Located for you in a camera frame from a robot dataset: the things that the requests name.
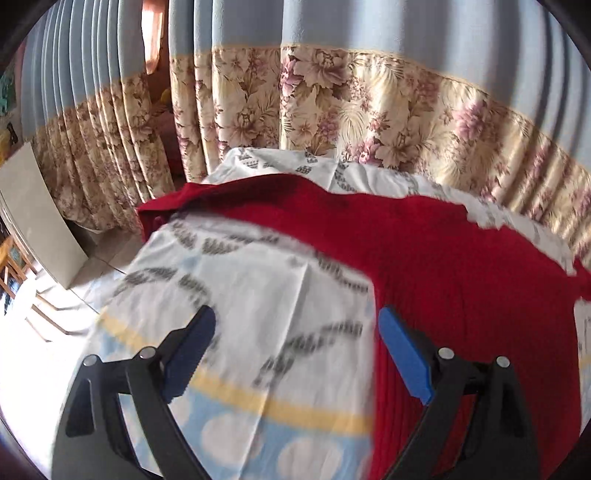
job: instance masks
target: chair leg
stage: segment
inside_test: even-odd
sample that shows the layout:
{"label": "chair leg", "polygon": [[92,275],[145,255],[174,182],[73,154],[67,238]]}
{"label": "chair leg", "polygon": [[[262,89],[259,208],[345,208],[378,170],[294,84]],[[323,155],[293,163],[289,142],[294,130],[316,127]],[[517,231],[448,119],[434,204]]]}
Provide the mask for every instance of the chair leg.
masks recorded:
{"label": "chair leg", "polygon": [[14,300],[14,297],[16,296],[14,294],[14,292],[10,289],[10,287],[4,283],[4,281],[0,278],[0,287],[2,287],[2,289],[8,293],[8,295],[10,296],[10,298],[12,298]]}
{"label": "chair leg", "polygon": [[42,334],[39,332],[39,330],[37,330],[37,329],[35,328],[35,326],[34,326],[34,325],[31,323],[31,321],[30,321],[28,318],[26,318],[26,317],[25,317],[25,322],[27,322],[27,323],[28,323],[28,324],[31,326],[31,328],[33,329],[33,332],[35,332],[35,333],[38,335],[38,337],[39,337],[41,340],[43,340],[45,343],[49,343],[49,342],[51,342],[51,340],[47,340],[47,339],[46,339],[46,338],[45,338],[45,337],[44,337],[44,336],[43,336],[43,335],[42,335]]}
{"label": "chair leg", "polygon": [[52,310],[57,310],[56,306],[53,303],[50,303],[49,300],[45,299],[44,297],[41,297],[41,295],[39,295],[39,292],[37,292],[35,294],[35,296],[41,300],[45,305],[47,305],[48,307],[50,307]]}
{"label": "chair leg", "polygon": [[13,268],[12,268],[10,265],[7,265],[7,266],[6,266],[6,270],[7,270],[7,272],[8,272],[8,275],[7,275],[7,276],[8,276],[9,278],[10,278],[10,277],[14,278],[14,280],[15,280],[15,281],[16,281],[16,282],[17,282],[19,285],[22,285],[22,282],[23,282],[22,278],[18,276],[18,274],[17,274],[17,273],[14,271],[14,269],[13,269]]}
{"label": "chair leg", "polygon": [[21,279],[22,281],[25,281],[27,279],[27,276],[25,275],[25,272],[22,271],[21,267],[19,267],[17,265],[17,263],[9,256],[8,257],[8,265],[11,266],[11,268],[15,271],[15,273],[17,274],[17,279]]}
{"label": "chair leg", "polygon": [[14,238],[12,236],[11,236],[11,241],[12,241],[12,245],[11,246],[14,247],[14,248],[16,248],[18,250],[18,253],[20,254],[21,258],[25,262],[25,265],[28,266],[35,275],[37,275],[37,270],[35,270],[35,268],[33,267],[33,264],[29,260],[29,258],[24,253],[22,253],[22,250],[19,248],[18,243],[16,243],[14,241]]}
{"label": "chair leg", "polygon": [[27,256],[25,254],[23,254],[20,250],[19,250],[20,254],[21,254],[21,258],[25,261],[25,264],[31,269],[31,271],[33,272],[33,274],[35,276],[37,276],[37,274],[39,273],[37,270],[35,270],[35,267],[33,267],[33,264],[31,263],[31,261],[27,258]]}
{"label": "chair leg", "polygon": [[47,315],[45,315],[41,310],[39,310],[39,308],[37,307],[37,305],[32,305],[31,308],[33,309],[33,311],[35,313],[38,313],[41,317],[43,317],[44,320],[46,320],[49,323],[51,323],[55,328],[57,328],[64,335],[71,335],[72,334],[72,332],[68,332],[68,330],[64,330],[56,322],[54,322],[53,320],[51,320]]}

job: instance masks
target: metal screw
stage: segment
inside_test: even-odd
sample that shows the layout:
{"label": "metal screw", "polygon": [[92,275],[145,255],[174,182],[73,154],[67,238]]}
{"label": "metal screw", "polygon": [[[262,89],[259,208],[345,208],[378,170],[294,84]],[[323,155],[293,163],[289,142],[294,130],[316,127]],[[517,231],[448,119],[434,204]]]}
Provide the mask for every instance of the metal screw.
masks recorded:
{"label": "metal screw", "polygon": [[444,360],[451,360],[455,356],[454,351],[446,346],[441,347],[437,353]]}
{"label": "metal screw", "polygon": [[509,359],[505,356],[498,356],[496,357],[496,364],[501,368],[507,368],[511,365],[511,362],[509,362]]}
{"label": "metal screw", "polygon": [[145,346],[139,351],[139,357],[147,360],[156,355],[156,349],[153,346]]}
{"label": "metal screw", "polygon": [[96,355],[88,355],[84,360],[82,360],[82,364],[85,367],[92,367],[92,365],[94,365],[98,359],[99,358]]}

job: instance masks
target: blue gripper pad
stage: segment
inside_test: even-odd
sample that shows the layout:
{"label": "blue gripper pad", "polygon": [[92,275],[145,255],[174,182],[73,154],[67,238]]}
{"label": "blue gripper pad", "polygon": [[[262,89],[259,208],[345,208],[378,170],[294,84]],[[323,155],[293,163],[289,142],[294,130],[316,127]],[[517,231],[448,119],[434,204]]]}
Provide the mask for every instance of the blue gripper pad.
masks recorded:
{"label": "blue gripper pad", "polygon": [[166,365],[162,397],[171,403],[184,394],[205,350],[211,343],[216,331],[216,315],[211,308],[206,308],[203,315],[191,320],[186,328],[186,335],[174,355]]}
{"label": "blue gripper pad", "polygon": [[434,394],[429,364],[407,335],[407,328],[390,308],[384,307],[379,311],[378,329],[408,392],[427,405]]}

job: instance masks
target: yellow stripe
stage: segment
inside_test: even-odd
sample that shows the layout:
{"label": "yellow stripe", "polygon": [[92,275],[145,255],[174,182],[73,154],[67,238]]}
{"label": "yellow stripe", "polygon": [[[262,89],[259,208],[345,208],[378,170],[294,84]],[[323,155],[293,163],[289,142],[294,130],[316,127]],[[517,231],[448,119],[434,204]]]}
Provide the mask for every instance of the yellow stripe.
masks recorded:
{"label": "yellow stripe", "polygon": [[[118,320],[101,313],[99,324],[134,352],[149,344],[137,332],[129,330]],[[274,400],[257,390],[241,388],[211,375],[203,367],[197,369],[190,385],[212,400],[239,408],[298,429],[322,430],[341,435],[371,434],[373,421],[369,416],[296,406]]]}
{"label": "yellow stripe", "polygon": [[591,354],[585,355],[579,359],[579,368],[584,368],[591,364]]}

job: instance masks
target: yellow object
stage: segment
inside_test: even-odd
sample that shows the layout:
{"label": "yellow object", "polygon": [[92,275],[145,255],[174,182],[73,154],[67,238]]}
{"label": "yellow object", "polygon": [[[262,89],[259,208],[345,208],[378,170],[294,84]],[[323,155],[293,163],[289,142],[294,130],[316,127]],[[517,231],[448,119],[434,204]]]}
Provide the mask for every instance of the yellow object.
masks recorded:
{"label": "yellow object", "polygon": [[0,132],[0,165],[10,156],[10,132],[5,128]]}
{"label": "yellow object", "polygon": [[170,95],[170,88],[167,88],[165,91],[162,92],[162,95],[160,95],[160,103],[162,103],[163,105],[172,105],[172,97]]}

